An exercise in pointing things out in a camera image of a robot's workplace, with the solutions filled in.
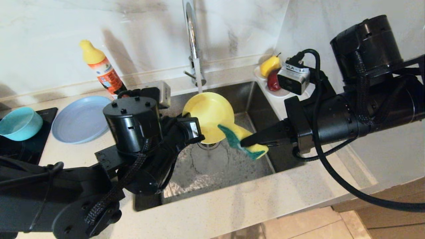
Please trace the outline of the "wooden cabinet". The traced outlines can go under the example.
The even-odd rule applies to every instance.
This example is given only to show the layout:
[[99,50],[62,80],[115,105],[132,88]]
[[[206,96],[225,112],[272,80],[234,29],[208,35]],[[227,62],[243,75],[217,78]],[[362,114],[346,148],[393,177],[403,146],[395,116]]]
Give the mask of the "wooden cabinet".
[[[399,202],[425,202],[425,177],[373,196]],[[360,199],[347,200],[331,207],[338,213],[354,211],[373,239],[425,239],[425,213],[391,210]]]

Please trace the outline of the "blue-grey plate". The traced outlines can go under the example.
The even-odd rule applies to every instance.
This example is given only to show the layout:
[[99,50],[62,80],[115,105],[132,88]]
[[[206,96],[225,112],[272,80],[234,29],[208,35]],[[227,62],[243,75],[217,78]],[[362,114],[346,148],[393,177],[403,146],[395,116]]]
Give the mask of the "blue-grey plate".
[[97,139],[109,130],[103,109],[111,103],[103,96],[89,96],[70,103],[52,124],[52,135],[60,142],[82,144]]

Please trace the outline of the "pale yellow bowl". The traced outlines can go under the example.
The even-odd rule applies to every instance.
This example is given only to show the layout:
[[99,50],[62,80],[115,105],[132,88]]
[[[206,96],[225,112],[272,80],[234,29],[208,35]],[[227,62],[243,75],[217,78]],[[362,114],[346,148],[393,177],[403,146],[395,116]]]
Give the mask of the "pale yellow bowl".
[[182,114],[189,113],[198,118],[201,133],[205,139],[203,144],[214,144],[225,139],[225,134],[217,127],[235,122],[235,114],[229,101],[220,94],[204,92],[188,100]]

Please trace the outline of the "light blue bowl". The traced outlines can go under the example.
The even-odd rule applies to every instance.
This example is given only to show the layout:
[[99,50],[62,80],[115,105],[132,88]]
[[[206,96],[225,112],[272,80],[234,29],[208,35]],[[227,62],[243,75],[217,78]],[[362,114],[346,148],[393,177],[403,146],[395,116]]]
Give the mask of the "light blue bowl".
[[24,141],[35,136],[42,125],[42,117],[32,108],[19,108],[0,120],[0,136],[12,141]]

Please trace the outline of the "dark red apple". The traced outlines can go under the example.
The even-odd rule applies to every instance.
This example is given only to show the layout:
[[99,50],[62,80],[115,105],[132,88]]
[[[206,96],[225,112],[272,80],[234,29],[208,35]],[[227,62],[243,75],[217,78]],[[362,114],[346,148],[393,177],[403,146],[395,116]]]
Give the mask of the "dark red apple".
[[277,74],[281,70],[281,68],[272,70],[270,74],[267,77],[267,88],[270,91],[279,91],[281,89],[281,86],[278,83]]

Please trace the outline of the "chrome faucet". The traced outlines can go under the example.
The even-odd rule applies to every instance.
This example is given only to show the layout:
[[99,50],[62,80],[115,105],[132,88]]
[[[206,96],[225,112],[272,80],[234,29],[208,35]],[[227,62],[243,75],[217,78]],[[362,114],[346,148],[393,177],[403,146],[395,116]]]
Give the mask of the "chrome faucet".
[[182,0],[183,13],[185,17],[185,23],[187,28],[187,36],[189,39],[189,47],[190,47],[190,72],[185,71],[184,73],[191,77],[193,84],[196,86],[196,78],[194,73],[194,65],[193,60],[196,58],[200,59],[201,72],[202,72],[202,85],[206,84],[206,80],[202,71],[202,63],[201,63],[201,54],[200,48],[198,47],[198,37],[197,37],[197,19],[195,13],[195,6],[193,0]]

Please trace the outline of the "stainless steel sink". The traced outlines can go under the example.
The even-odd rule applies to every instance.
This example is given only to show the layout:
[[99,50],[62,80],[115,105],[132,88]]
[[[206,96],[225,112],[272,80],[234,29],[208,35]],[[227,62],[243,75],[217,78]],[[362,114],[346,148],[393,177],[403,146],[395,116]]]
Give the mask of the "stainless steel sink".
[[[261,87],[256,82],[210,89],[225,97],[235,113],[235,123],[256,132],[279,122]],[[252,160],[226,140],[214,150],[190,145],[179,154],[173,176],[161,194],[133,196],[135,211],[194,197],[304,165],[292,155],[292,147],[270,148],[260,159]]]

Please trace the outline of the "metal sink drain strainer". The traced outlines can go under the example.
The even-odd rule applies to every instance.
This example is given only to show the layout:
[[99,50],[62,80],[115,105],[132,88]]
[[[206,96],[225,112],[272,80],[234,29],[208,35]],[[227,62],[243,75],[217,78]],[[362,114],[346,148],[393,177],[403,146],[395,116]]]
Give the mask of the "metal sink drain strainer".
[[211,144],[206,144],[206,143],[198,143],[197,144],[199,148],[203,149],[203,150],[214,150],[215,148],[217,148],[220,145],[220,142],[217,143],[211,143]]

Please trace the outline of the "running water stream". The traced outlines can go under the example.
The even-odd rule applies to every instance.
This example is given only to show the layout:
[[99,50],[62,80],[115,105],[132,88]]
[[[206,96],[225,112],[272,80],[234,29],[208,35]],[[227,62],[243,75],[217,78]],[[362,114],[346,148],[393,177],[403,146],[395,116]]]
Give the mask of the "running water stream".
[[193,60],[194,65],[194,73],[195,73],[195,82],[196,86],[198,88],[198,94],[201,94],[203,92],[203,85],[202,85],[202,72],[201,72],[201,65],[200,65],[200,59],[196,58]]

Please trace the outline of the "black induction cooktop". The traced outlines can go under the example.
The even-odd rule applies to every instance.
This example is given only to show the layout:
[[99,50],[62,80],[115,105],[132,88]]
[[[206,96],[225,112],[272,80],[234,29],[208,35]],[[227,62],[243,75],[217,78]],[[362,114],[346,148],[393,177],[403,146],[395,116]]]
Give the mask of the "black induction cooktop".
[[58,108],[37,111],[43,119],[43,126],[30,139],[17,142],[0,136],[0,156],[38,165],[57,112]]

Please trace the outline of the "orange dish soap bottle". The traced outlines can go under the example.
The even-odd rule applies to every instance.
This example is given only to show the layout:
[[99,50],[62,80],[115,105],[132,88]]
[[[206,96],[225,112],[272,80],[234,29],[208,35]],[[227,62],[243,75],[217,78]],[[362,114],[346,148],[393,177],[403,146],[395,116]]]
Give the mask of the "orange dish soap bottle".
[[127,88],[118,76],[116,70],[106,57],[105,53],[88,40],[82,40],[79,43],[82,50],[83,61],[96,74],[97,80],[109,92],[113,99],[117,99],[122,91]]

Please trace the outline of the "yellow sponge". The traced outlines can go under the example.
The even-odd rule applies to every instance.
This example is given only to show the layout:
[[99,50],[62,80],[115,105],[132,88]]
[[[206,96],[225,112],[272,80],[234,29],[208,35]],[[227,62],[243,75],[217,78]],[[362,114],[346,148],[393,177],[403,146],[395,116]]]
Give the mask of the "yellow sponge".
[[218,124],[217,127],[224,133],[225,138],[227,139],[227,142],[231,148],[243,151],[243,153],[245,153],[252,160],[261,158],[269,151],[267,146],[259,144],[247,147],[242,146],[241,141],[252,135],[249,130],[246,130],[243,127],[240,127],[234,123]]

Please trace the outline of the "yellow pear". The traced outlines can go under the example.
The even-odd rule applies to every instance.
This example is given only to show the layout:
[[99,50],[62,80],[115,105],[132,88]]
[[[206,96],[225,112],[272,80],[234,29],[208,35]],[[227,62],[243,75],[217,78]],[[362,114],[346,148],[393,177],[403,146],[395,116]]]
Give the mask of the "yellow pear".
[[269,59],[265,60],[260,65],[261,76],[267,78],[273,70],[276,70],[282,67],[281,60],[279,58],[280,54],[281,53],[278,53],[277,55],[272,55]]

